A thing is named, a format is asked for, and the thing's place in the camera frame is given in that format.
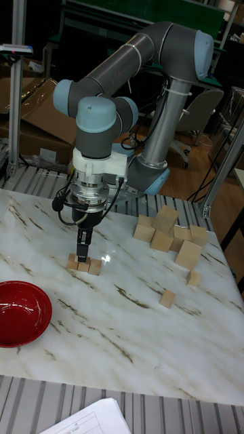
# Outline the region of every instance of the floor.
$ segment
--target floor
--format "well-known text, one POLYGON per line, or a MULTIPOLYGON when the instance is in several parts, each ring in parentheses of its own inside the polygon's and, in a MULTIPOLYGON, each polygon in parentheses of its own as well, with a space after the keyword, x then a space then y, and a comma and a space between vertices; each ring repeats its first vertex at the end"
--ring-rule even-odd
MULTIPOLYGON (((147 134, 146 129, 142 128, 143 136, 138 135, 141 140, 147 134)), ((176 140, 187 143, 191 146, 189 155, 189 166, 187 169, 182 167, 182 158, 173 150, 169 150, 167 162, 170 169, 169 178, 160 190, 160 194, 178 199, 187 199, 199 187, 205 174, 210 167, 208 157, 209 147, 204 144, 194 146, 194 138, 187 136, 176 136, 176 140)), ((202 143, 209 145, 209 140, 205 137, 201 139, 202 143)), ((211 180, 215 175, 215 170, 212 169, 207 181, 211 180)), ((203 196, 206 190, 202 190, 198 197, 203 196)), ((211 209, 211 222, 218 237, 219 242, 223 240, 225 234, 229 230, 235 218, 243 208, 244 194, 241 187, 235 179, 227 178, 222 188, 220 189, 216 200, 211 209)), ((229 246, 225 251, 226 259, 232 270, 237 275, 237 283, 243 276, 244 270, 244 238, 241 231, 238 231, 229 246)))

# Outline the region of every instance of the office chair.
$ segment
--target office chair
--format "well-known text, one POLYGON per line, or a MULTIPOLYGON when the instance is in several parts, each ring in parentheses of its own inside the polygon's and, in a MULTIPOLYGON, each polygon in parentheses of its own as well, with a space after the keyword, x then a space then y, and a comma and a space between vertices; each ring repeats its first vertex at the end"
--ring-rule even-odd
MULTIPOLYGON (((221 89, 205 90, 199 94, 186 110, 183 110, 176 131, 199 131, 197 139, 194 143, 198 146, 198 143, 203 135, 205 126, 207 125, 211 115, 215 113, 215 108, 220 103, 224 96, 224 92, 221 89)), ((170 147, 177 151, 183 158, 183 167, 188 167, 188 157, 190 152, 190 146, 181 143, 179 140, 173 140, 170 147)))

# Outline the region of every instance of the wooden cube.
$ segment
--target wooden cube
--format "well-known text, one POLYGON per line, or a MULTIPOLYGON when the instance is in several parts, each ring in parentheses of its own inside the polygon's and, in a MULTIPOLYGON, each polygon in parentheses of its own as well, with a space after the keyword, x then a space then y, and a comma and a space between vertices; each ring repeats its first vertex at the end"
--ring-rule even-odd
POLYGON ((155 228, 152 228, 153 220, 154 219, 151 217, 142 216, 140 214, 134 233, 134 238, 141 239, 142 241, 147 241, 148 243, 150 243, 155 233, 155 228))
POLYGON ((170 247, 170 250, 173 250, 173 252, 179 252, 185 239, 191 241, 190 229, 175 226, 174 241, 170 247))
POLYGON ((102 261, 100 259, 91 259, 88 273, 94 274, 95 276, 99 276, 101 267, 102 267, 102 261))
POLYGON ((152 249, 168 252, 173 240, 173 231, 169 235, 164 235, 156 229, 150 246, 152 249))
POLYGON ((205 228, 200 228, 199 226, 194 226, 193 224, 190 224, 189 227, 192 242, 204 248, 208 241, 207 230, 205 228))
POLYGON ((185 240, 182 244, 175 263, 188 270, 193 270, 201 256, 202 247, 185 240))
POLYGON ((152 226, 161 231, 164 235, 168 235, 170 230, 174 227, 179 214, 179 211, 164 205, 157 213, 152 222, 152 226))
POLYGON ((201 274, 198 271, 190 271, 187 275, 187 283, 191 286, 198 286, 201 282, 201 274))
POLYGON ((162 306, 170 309, 172 304, 174 303, 175 297, 176 297, 176 295, 174 294, 174 292, 165 290, 163 293, 163 296, 160 300, 160 304, 162 304, 162 306))
POLYGON ((84 273, 88 273, 90 264, 91 264, 91 258, 87 256, 85 262, 79 262, 78 271, 83 271, 84 273))
POLYGON ((78 269, 78 262, 75 260, 75 253, 70 253, 68 257, 68 264, 67 269, 70 270, 77 270, 78 269))

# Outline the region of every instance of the paper sheet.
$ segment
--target paper sheet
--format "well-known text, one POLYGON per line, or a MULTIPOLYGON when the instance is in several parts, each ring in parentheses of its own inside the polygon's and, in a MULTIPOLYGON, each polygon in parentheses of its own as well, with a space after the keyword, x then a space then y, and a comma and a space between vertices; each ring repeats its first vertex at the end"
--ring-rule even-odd
POLYGON ((131 434, 113 398, 101 399, 40 434, 131 434))

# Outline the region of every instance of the robotic arm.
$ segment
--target robotic arm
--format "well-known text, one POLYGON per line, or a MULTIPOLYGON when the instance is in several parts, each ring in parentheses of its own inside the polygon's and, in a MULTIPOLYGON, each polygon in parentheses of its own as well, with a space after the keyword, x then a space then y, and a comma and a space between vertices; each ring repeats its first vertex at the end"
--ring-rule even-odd
POLYGON ((78 83, 62 80, 56 86, 54 106, 77 121, 70 201, 73 224, 79 228, 80 262, 85 262, 93 227, 103 218, 107 174, 116 176, 119 189, 124 180, 153 195, 162 187, 169 173, 165 157, 190 87, 205 78, 213 49, 213 39, 201 31, 158 22, 137 33, 78 83), (138 110, 130 98, 112 95, 148 61, 163 67, 169 87, 158 101, 143 153, 128 169, 127 156, 112 151, 112 143, 136 123, 138 110))

